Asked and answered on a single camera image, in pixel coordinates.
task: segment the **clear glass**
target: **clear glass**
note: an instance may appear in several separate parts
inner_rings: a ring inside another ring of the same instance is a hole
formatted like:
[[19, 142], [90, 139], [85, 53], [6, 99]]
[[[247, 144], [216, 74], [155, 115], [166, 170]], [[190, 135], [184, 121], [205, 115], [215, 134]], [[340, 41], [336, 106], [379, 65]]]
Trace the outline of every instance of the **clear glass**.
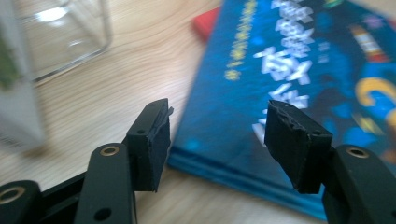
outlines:
[[85, 62], [111, 41], [105, 0], [17, 0], [35, 79]]

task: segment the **red book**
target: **red book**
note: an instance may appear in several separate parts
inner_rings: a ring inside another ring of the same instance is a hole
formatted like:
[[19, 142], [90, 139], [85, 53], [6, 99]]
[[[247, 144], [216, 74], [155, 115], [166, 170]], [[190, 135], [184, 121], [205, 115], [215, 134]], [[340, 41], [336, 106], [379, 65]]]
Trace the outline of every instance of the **red book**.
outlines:
[[207, 41], [215, 26], [216, 18], [219, 15], [219, 7], [205, 12], [192, 20], [193, 26], [197, 33]]

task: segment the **book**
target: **book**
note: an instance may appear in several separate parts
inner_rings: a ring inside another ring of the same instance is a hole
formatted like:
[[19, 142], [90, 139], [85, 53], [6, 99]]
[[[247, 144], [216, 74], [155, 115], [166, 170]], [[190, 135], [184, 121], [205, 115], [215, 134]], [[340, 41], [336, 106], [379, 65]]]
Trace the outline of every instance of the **book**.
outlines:
[[294, 191], [263, 144], [268, 101], [396, 174], [395, 41], [394, 22], [348, 1], [224, 1], [169, 166], [325, 219], [321, 195]]

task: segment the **wooden table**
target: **wooden table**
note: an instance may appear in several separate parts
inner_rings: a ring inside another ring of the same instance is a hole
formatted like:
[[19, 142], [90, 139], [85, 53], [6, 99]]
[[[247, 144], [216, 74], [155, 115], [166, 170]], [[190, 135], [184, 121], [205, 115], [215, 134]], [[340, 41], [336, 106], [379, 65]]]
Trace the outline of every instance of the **wooden table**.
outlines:
[[[360, 0], [392, 15], [394, 0]], [[169, 98], [175, 134], [205, 43], [191, 19], [220, 0], [111, 0], [108, 51], [37, 84], [48, 141], [0, 151], [0, 185], [32, 179], [42, 189], [87, 169], [94, 149], [120, 142], [143, 107]], [[137, 192], [140, 223], [321, 223], [277, 204], [165, 169], [158, 193]]]

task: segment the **brass screw hole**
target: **brass screw hole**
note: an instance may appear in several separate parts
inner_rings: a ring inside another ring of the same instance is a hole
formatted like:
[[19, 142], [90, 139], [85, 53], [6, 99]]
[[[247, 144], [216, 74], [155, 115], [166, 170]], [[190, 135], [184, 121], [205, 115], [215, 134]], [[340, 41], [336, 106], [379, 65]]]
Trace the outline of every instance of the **brass screw hole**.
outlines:
[[357, 157], [357, 158], [361, 158], [361, 159], [366, 159], [369, 158], [369, 154], [364, 151], [361, 150], [359, 148], [355, 148], [355, 147], [350, 147], [346, 150], [347, 153], [349, 153], [349, 155]]
[[100, 150], [100, 154], [102, 156], [113, 156], [116, 155], [120, 151], [119, 147], [105, 147]]
[[13, 187], [0, 192], [0, 204], [12, 203], [25, 192], [23, 187]]

